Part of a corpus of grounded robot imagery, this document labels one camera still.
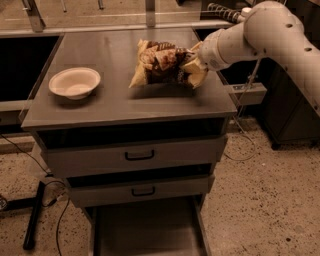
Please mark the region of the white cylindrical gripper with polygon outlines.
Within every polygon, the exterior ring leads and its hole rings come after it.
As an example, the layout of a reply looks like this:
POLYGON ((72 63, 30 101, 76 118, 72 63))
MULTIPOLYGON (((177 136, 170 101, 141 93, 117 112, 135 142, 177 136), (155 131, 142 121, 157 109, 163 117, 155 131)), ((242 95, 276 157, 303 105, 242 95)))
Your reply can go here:
MULTIPOLYGON (((247 57, 242 29, 219 29, 196 43, 190 51, 198 52, 201 62, 212 71, 226 69, 247 57)), ((207 71, 189 73, 187 83, 195 89, 203 84, 207 74, 207 71)))

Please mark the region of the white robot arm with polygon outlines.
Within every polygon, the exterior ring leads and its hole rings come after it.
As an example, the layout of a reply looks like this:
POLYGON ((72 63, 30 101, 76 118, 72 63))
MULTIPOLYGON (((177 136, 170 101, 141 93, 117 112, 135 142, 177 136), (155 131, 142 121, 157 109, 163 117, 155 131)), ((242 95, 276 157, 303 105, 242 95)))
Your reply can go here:
POLYGON ((281 3, 257 4, 242 22, 209 34, 199 44, 196 56, 212 71, 270 58, 286 71, 320 115, 320 50, 305 36, 301 21, 281 3))

